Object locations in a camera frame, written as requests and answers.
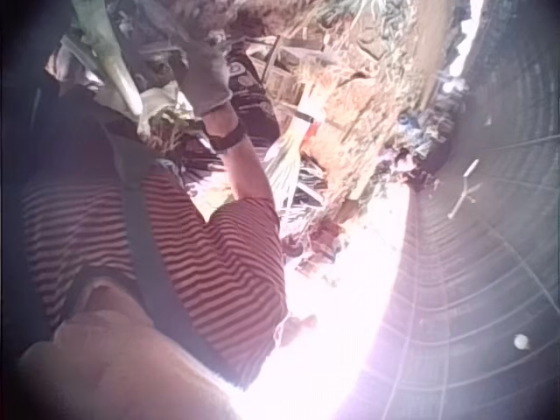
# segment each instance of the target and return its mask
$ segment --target hand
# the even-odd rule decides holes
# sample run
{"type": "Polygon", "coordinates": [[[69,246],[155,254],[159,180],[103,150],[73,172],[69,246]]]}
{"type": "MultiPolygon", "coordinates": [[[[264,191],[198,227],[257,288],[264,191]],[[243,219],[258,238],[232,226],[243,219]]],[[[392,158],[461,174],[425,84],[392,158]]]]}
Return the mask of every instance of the hand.
{"type": "Polygon", "coordinates": [[[178,54],[169,59],[178,86],[191,103],[196,116],[226,104],[232,97],[226,58],[210,45],[190,42],[185,45],[188,68],[178,54]]]}

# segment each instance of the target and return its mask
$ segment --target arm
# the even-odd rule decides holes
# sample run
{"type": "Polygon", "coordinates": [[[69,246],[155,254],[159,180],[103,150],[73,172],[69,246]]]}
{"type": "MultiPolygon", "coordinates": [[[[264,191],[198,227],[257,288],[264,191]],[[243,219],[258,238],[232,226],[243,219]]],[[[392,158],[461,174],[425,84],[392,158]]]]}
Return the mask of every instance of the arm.
{"type": "MultiPolygon", "coordinates": [[[[206,131],[213,137],[224,137],[235,129],[239,119],[228,102],[203,116],[206,131]]],[[[249,137],[220,155],[237,200],[272,199],[270,184],[249,137]]]]}

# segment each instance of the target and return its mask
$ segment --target wrist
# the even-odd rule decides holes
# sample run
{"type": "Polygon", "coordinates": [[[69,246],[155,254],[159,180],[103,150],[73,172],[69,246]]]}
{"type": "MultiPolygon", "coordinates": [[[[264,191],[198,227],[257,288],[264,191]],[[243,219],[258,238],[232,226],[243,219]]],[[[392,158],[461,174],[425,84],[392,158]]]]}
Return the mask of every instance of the wrist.
{"type": "Polygon", "coordinates": [[[229,101],[205,114],[202,121],[206,133],[211,137],[225,137],[239,124],[239,118],[229,101]]]}

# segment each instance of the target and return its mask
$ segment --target bright light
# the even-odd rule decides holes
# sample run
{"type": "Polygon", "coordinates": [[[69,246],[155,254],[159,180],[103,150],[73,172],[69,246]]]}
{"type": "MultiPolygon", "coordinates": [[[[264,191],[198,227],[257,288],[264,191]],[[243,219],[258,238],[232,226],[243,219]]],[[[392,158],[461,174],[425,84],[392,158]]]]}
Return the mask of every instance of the bright light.
{"type": "Polygon", "coordinates": [[[452,81],[447,81],[446,83],[444,83],[444,85],[442,86],[442,89],[444,90],[444,92],[446,94],[450,94],[453,91],[453,82],[452,81]]]}
{"type": "Polygon", "coordinates": [[[318,327],[269,358],[248,391],[248,418],[327,420],[352,392],[401,260],[410,191],[392,185],[388,195],[370,203],[367,220],[332,267],[342,278],[338,288],[287,273],[290,309],[317,314],[318,327]]]}
{"type": "Polygon", "coordinates": [[[449,74],[452,77],[459,77],[465,68],[466,58],[473,47],[473,41],[480,27],[480,15],[482,15],[482,7],[484,0],[471,0],[471,18],[461,24],[462,32],[466,38],[459,44],[459,56],[451,63],[449,74]]]}

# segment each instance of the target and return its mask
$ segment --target sleeve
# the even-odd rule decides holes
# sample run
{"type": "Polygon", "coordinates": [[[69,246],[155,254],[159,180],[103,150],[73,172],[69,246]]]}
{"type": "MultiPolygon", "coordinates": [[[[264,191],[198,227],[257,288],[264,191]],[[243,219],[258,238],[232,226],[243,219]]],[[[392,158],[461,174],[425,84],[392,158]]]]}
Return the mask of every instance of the sleeve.
{"type": "Polygon", "coordinates": [[[233,252],[256,277],[271,282],[285,301],[279,220],[271,200],[241,199],[228,203],[214,212],[208,225],[217,231],[222,246],[233,252]]]}

